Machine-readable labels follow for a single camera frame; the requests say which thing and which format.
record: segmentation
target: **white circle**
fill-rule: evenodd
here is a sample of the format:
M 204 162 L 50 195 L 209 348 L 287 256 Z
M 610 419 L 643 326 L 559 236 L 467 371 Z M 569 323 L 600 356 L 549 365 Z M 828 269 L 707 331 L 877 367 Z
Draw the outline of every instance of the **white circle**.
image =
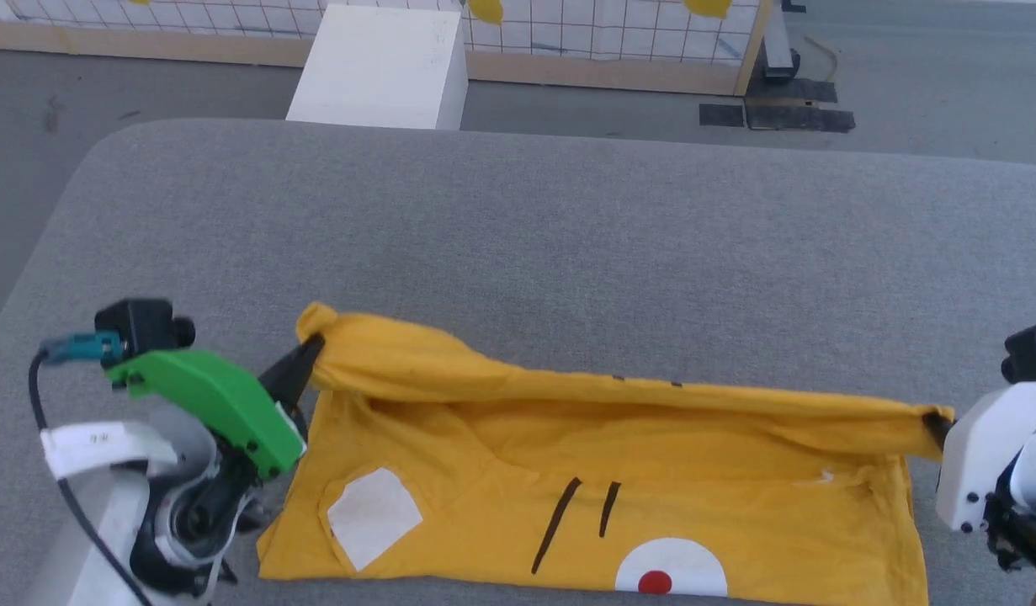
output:
M 726 598 L 726 575 L 719 559 L 703 545 L 679 538 L 662 538 L 637 545 L 614 576 L 615 590 L 637 590 L 641 576 L 660 571 L 670 577 L 668 594 L 716 595 Z

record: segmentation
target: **wooden frame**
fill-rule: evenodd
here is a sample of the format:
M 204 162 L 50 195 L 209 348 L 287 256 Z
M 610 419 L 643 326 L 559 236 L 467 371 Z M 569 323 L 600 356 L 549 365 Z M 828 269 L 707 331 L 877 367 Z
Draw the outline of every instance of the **wooden frame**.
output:
M 468 53 L 468 79 L 631 91 L 745 95 L 772 2 L 760 0 L 742 66 L 603 61 L 548 55 Z M 0 22 L 0 50 L 228 64 L 305 66 L 310 39 L 241 38 L 174 31 L 124 31 Z

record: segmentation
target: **white grid board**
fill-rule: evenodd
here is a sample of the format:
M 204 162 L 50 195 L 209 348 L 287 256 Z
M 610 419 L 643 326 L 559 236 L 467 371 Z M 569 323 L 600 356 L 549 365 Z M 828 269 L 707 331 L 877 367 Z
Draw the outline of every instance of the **white grid board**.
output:
M 501 0 L 497 26 L 456 0 L 6 0 L 21 21 L 64 27 L 313 38 L 329 2 L 463 11 L 466 49 L 606 61 L 741 65 L 760 0 L 733 0 L 725 20 L 679 0 Z

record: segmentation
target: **red dot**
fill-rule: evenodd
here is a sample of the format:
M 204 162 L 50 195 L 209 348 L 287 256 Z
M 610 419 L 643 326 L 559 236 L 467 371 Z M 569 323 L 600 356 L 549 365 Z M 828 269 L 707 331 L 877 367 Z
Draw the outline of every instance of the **red dot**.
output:
M 670 575 L 663 571 L 649 571 L 637 581 L 637 590 L 641 594 L 668 594 L 670 591 Z

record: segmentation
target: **yellow cloth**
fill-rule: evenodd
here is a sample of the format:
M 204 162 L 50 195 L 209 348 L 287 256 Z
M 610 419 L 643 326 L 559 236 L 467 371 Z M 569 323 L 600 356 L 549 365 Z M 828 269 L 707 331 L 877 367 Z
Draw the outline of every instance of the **yellow cloth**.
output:
M 903 456 L 951 409 L 524 370 L 320 304 L 297 331 L 321 395 L 263 578 L 926 602 Z

